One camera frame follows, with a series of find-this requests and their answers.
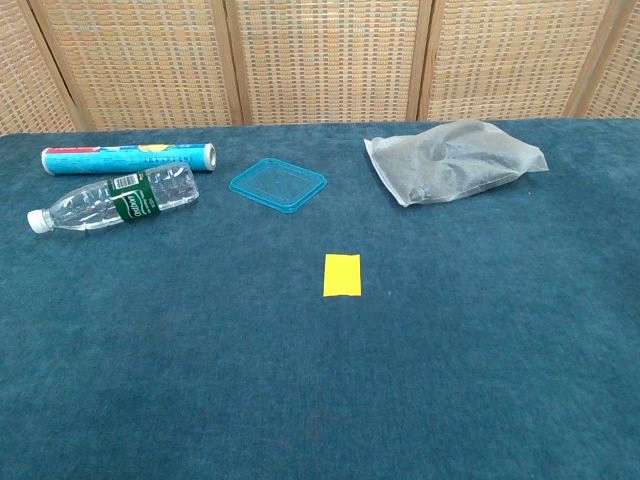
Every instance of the yellow sticky note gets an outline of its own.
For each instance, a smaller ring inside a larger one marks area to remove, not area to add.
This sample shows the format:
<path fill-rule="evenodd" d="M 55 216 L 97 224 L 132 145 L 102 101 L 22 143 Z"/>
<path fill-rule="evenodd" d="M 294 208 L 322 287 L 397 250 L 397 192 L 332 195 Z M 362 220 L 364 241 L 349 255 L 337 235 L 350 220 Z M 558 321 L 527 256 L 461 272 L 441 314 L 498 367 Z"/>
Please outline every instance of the yellow sticky note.
<path fill-rule="evenodd" d="M 360 285 L 360 255 L 328 253 L 324 260 L 325 297 L 336 295 L 362 295 Z"/>

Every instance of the blue plastic lid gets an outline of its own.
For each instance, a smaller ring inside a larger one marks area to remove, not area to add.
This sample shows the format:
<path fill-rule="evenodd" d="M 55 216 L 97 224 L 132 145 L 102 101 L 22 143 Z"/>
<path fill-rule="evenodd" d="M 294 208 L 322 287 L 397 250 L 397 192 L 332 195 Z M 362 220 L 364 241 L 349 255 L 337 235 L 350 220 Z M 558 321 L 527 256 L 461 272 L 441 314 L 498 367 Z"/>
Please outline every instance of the blue plastic lid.
<path fill-rule="evenodd" d="M 319 173 L 277 158 L 265 158 L 231 180 L 229 188 L 279 212 L 293 213 L 326 184 Z"/>

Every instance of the clear plastic bag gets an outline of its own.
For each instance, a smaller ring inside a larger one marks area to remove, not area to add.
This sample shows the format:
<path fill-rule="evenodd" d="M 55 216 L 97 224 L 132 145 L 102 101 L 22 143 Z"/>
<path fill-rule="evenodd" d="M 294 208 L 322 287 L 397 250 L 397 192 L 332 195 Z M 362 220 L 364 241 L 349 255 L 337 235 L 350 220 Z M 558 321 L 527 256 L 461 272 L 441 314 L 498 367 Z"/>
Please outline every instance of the clear plastic bag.
<path fill-rule="evenodd" d="M 478 120 L 364 143 L 380 179 L 403 207 L 450 202 L 512 182 L 526 172 L 549 170 L 538 147 Z"/>

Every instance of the green bottle label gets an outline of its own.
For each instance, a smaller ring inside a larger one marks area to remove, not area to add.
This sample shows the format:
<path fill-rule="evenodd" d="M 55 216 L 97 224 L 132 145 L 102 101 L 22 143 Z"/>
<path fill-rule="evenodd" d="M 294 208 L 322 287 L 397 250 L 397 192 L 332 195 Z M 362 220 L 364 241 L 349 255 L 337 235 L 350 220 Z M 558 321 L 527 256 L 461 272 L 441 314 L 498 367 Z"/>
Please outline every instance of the green bottle label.
<path fill-rule="evenodd" d="M 109 180 L 109 195 L 120 218 L 135 222 L 143 217 L 160 213 L 147 175 L 143 172 Z"/>

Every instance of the woven panel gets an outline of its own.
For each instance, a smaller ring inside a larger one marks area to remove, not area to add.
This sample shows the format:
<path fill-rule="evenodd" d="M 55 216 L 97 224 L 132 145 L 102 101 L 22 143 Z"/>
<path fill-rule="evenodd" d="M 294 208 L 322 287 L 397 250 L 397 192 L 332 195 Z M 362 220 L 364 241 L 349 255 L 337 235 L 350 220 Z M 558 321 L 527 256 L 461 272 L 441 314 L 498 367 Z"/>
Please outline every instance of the woven panel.
<path fill-rule="evenodd" d="M 427 118 L 559 117 L 607 0 L 446 0 Z"/>
<path fill-rule="evenodd" d="M 41 0 L 97 129 L 231 123 L 208 0 Z"/>
<path fill-rule="evenodd" d="M 0 0 L 0 134 L 75 130 L 18 1 Z"/>
<path fill-rule="evenodd" d="M 403 120 L 418 0 L 237 0 L 254 123 Z"/>
<path fill-rule="evenodd" d="M 640 117 L 640 2 L 607 63 L 587 116 Z"/>

